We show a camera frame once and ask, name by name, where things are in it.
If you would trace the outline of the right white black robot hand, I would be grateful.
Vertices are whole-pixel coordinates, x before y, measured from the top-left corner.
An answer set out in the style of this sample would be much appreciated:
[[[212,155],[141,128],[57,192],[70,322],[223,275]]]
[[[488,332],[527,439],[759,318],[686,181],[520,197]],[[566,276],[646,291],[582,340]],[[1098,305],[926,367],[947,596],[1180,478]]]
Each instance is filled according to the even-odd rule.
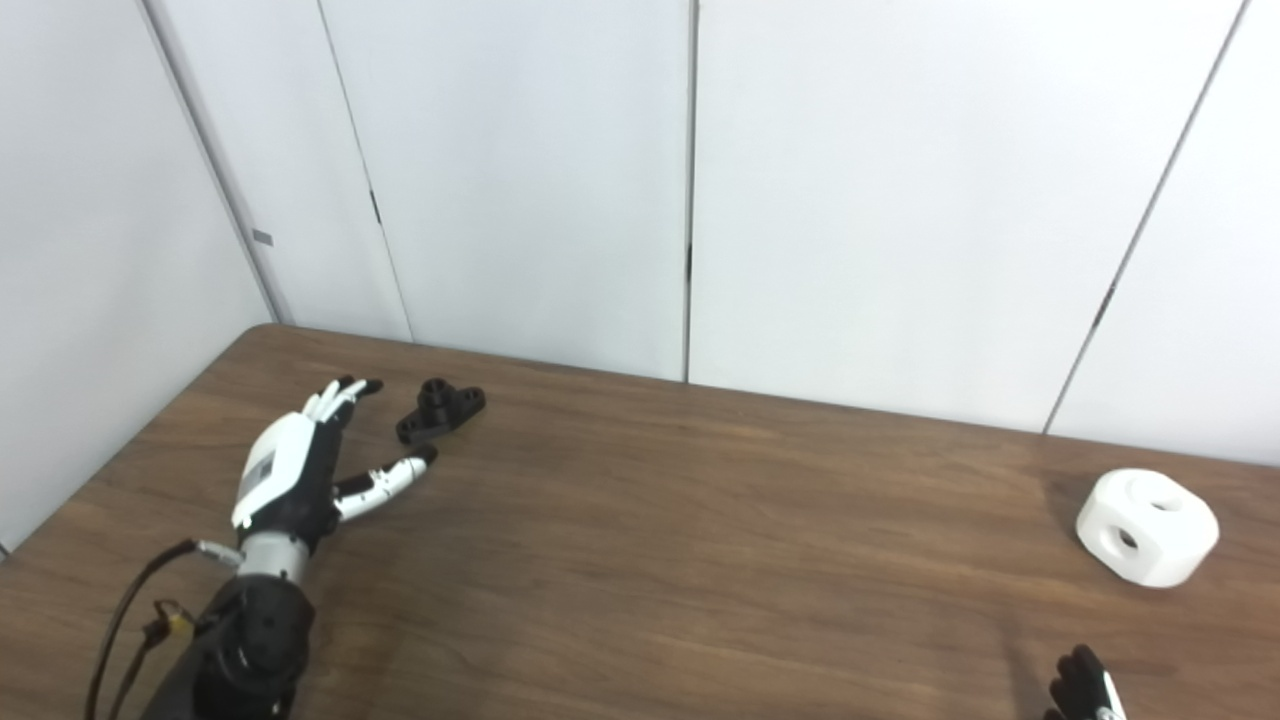
[[[1061,656],[1043,719],[1128,719],[1111,674],[1088,644]]]

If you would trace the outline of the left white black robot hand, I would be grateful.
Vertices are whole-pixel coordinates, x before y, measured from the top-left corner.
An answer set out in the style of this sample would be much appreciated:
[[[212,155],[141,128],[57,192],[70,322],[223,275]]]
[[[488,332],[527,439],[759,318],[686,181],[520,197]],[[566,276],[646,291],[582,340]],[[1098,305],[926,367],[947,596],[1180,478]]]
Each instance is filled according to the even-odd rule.
[[[278,418],[253,442],[230,524],[241,551],[252,538],[297,539],[308,552],[339,524],[361,518],[408,489],[436,461],[424,445],[404,457],[339,480],[337,464],[357,402],[383,387],[343,375]]]

